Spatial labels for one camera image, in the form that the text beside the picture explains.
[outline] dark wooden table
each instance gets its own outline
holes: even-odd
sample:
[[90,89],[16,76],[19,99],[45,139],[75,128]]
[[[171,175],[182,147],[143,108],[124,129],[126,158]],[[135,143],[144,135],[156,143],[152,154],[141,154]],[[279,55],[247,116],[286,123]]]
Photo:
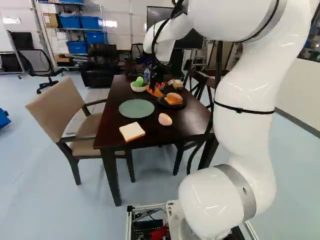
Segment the dark wooden table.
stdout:
[[[186,141],[203,140],[210,112],[206,109],[190,92],[186,89],[178,91],[186,101],[184,109],[168,109],[157,103],[157,98],[145,92],[133,92],[130,83],[136,77],[125,75],[114,76],[109,92],[108,101],[105,105],[100,126],[94,141],[93,148],[100,149],[103,164],[105,165],[108,182],[110,185],[113,200],[116,206],[122,204],[120,197],[118,173],[115,151],[141,149],[153,146],[177,144]],[[173,88],[167,87],[167,92],[175,92]],[[121,103],[131,99],[144,99],[150,101],[155,106],[154,112],[145,118],[130,119],[122,116],[119,112]],[[168,114],[173,121],[171,126],[163,126],[159,123],[160,113]],[[119,128],[138,122],[146,136],[126,143]],[[218,147],[218,142],[213,131],[206,141],[199,169],[207,168]]]

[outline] bowl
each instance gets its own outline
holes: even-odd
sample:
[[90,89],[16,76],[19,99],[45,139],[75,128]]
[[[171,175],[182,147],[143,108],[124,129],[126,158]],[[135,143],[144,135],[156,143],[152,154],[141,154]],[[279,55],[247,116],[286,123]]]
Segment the bowl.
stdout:
[[146,90],[146,86],[139,86],[139,87],[137,87],[137,86],[134,86],[133,83],[134,83],[134,82],[132,82],[132,83],[130,84],[132,91],[134,91],[134,92],[136,92],[136,93],[142,93],[142,92],[144,92],[144,91]]

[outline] plastic bottle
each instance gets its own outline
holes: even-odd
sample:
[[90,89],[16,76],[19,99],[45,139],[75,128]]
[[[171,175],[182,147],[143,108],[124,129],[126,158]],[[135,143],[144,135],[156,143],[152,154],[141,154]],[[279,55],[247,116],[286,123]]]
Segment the plastic bottle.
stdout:
[[150,70],[149,70],[149,68],[146,68],[144,70],[143,78],[144,78],[144,83],[145,84],[149,84],[150,83]]

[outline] bun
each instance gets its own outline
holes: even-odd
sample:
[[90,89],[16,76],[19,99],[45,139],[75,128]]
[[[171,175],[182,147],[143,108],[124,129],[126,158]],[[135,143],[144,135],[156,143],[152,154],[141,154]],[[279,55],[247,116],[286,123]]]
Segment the bun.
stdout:
[[164,100],[170,105],[180,105],[184,101],[182,96],[174,92],[168,93]]

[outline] blue storage bin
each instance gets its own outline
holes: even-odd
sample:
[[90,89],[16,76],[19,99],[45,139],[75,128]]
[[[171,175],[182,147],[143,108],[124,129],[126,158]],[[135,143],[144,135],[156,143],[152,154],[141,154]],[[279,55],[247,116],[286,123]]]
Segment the blue storage bin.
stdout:
[[71,54],[87,54],[87,43],[85,41],[67,41]]
[[83,4],[84,0],[60,0],[62,3],[78,3],[78,4]]
[[97,16],[80,17],[83,29],[102,29],[102,20]]
[[102,31],[84,31],[86,35],[86,40],[91,44],[102,44],[108,43],[108,36],[106,32]]
[[62,28],[64,29],[80,29],[80,17],[79,16],[61,16],[59,15]]

